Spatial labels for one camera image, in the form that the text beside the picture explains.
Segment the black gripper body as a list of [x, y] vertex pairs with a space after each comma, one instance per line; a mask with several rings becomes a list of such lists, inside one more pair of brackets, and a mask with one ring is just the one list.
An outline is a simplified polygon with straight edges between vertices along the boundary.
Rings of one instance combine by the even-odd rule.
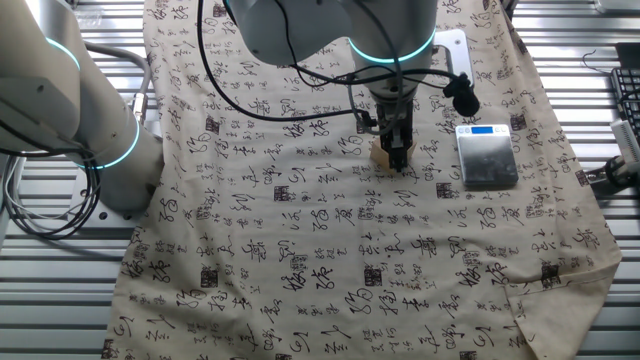
[[413, 100], [404, 97], [396, 99], [376, 98], [378, 125], [384, 135], [382, 144], [413, 143]]

